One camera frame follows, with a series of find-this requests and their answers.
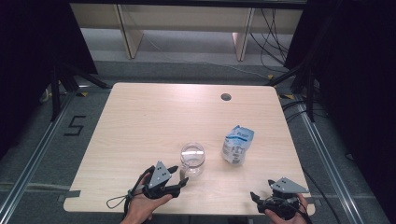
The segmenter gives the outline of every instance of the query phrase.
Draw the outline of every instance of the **hole in table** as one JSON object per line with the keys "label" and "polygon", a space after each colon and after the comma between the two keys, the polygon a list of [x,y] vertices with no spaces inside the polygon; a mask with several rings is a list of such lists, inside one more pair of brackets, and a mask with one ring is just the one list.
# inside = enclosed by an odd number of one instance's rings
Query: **hole in table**
{"label": "hole in table", "polygon": [[221,95],[221,99],[222,99],[223,101],[230,101],[230,100],[231,100],[231,95],[228,94],[228,93],[223,93],[223,94]]}

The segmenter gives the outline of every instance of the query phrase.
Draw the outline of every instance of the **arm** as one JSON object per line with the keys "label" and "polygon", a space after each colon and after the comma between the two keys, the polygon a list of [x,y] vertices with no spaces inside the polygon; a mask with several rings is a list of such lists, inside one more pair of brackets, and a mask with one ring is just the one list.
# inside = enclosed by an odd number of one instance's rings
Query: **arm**
{"label": "arm", "polygon": [[143,194],[136,195],[129,203],[128,213],[121,224],[141,224],[146,219],[151,220],[152,212],[171,199],[172,195],[170,194],[155,200],[148,199]]}

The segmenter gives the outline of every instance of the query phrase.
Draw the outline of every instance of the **drinking glass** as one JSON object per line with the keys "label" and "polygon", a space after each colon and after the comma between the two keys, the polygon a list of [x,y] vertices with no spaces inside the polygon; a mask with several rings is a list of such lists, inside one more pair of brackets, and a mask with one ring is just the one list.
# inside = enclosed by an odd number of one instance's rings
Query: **drinking glass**
{"label": "drinking glass", "polygon": [[204,170],[205,151],[204,148],[195,142],[186,144],[180,153],[181,169],[180,179],[195,177]]}

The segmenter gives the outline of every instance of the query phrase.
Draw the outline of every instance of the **wooden table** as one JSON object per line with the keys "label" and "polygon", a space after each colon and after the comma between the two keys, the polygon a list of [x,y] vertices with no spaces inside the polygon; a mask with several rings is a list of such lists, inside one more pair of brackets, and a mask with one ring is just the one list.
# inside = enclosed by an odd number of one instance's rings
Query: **wooden table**
{"label": "wooden table", "polygon": [[[223,93],[232,99],[222,100]],[[242,166],[232,166],[220,155],[225,135],[236,125],[255,132]],[[122,212],[122,205],[109,209],[106,201],[125,195],[157,161],[168,168],[180,166],[180,150],[189,142],[205,148],[204,172],[156,213],[259,215],[249,193],[270,197],[268,179],[285,176],[307,188],[274,88],[118,83],[70,189],[81,193],[66,199],[64,209]],[[168,185],[178,181],[176,172]],[[314,212],[310,204],[309,214]]]}

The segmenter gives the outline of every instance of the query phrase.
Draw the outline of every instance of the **metal bar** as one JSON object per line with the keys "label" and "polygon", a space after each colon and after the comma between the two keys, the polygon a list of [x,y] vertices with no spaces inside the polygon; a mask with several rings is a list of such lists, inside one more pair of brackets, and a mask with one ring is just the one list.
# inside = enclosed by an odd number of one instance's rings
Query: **metal bar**
{"label": "metal bar", "polygon": [[49,123],[49,127],[41,138],[38,146],[35,149],[30,160],[27,162],[25,168],[23,169],[20,177],[17,182],[14,184],[13,188],[9,192],[6,199],[3,201],[0,208],[0,223],[7,224],[9,219],[11,218],[12,213],[17,207],[21,197],[29,183],[32,179],[38,165],[40,164],[42,158],[44,157],[47,148],[50,145],[50,142],[55,135],[56,129],[60,125],[61,121],[64,117],[64,112],[66,108],[70,105],[71,101],[75,97],[76,92],[69,92],[63,102],[62,109],[58,115],[58,117]]}
{"label": "metal bar", "polygon": [[[303,100],[302,97],[298,94],[295,95],[297,101]],[[298,105],[300,111],[305,111],[303,105]],[[303,121],[305,126],[314,141],[315,147],[318,151],[320,159],[329,175],[330,180],[332,181],[332,185],[334,186],[335,192],[338,195],[338,198],[341,201],[341,205],[343,205],[344,210],[346,211],[346,215],[350,221],[350,223],[364,223],[361,214],[358,210],[358,207],[355,204],[355,200],[352,198],[343,178],[338,173],[338,170],[332,161],[332,156],[330,155],[326,145],[324,144],[317,126],[314,122],[311,122],[309,117],[303,113]]]}

